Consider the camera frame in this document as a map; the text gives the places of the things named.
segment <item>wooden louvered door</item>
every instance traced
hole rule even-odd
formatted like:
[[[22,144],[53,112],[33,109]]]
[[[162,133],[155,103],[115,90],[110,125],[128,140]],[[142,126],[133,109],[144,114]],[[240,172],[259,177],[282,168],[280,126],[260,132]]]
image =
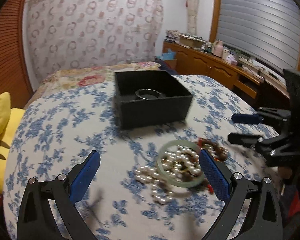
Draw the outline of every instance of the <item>wooden louvered door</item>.
[[[12,108],[23,108],[33,94],[22,44],[24,2],[7,0],[0,10],[0,94],[10,93]]]

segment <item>screw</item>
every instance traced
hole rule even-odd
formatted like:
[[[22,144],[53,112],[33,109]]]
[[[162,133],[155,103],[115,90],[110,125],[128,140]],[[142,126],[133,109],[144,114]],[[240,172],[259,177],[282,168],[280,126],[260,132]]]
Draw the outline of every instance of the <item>screw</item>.
[[[269,178],[264,178],[263,180],[264,180],[264,182],[265,182],[266,184],[270,184],[270,183],[271,183],[271,179],[269,179]]]
[[[30,178],[28,182],[29,182],[30,184],[34,184],[35,178]]]
[[[58,176],[58,180],[64,180],[65,178],[66,178],[66,174],[60,174],[59,176]]]
[[[236,172],[235,174],[233,174],[233,176],[235,179],[242,179],[242,175],[240,173]]]

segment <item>gray roller blind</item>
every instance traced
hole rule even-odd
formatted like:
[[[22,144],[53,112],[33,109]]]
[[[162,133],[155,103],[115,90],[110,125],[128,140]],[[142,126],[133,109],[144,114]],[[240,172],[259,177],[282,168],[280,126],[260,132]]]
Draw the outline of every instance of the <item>gray roller blind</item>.
[[[217,39],[279,71],[295,69],[300,10],[293,0],[221,0]]]

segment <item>blue floral bed sheet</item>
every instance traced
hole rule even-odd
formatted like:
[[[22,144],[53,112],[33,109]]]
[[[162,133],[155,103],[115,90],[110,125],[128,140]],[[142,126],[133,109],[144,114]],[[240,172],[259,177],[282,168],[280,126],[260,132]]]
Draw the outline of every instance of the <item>blue floral bed sheet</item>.
[[[194,95],[184,122],[120,131],[116,126],[114,83],[100,83],[59,92],[32,103],[18,127],[7,160],[4,214],[8,232],[16,239],[19,206],[27,181],[54,179],[81,163],[91,150],[101,154],[101,166],[76,207],[98,239],[201,239],[224,204],[200,189],[188,190],[167,205],[154,203],[150,185],[135,181],[138,165],[154,166],[160,147],[168,141],[205,137],[229,149],[226,164],[248,179],[268,176],[279,184],[277,171],[250,149],[230,145],[230,132],[277,135],[268,126],[235,124],[233,113],[253,109],[215,80],[200,75],[175,76]],[[242,225],[248,202],[229,238]],[[56,222],[69,237],[54,201]]]

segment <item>black box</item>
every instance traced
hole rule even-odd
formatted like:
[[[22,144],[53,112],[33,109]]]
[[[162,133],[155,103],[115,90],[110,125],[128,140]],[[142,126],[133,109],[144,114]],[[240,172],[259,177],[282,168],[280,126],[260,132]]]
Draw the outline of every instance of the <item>black box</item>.
[[[165,70],[116,72],[116,103],[122,129],[181,121],[186,118],[192,94]],[[139,99],[135,92],[152,89],[162,98]]]

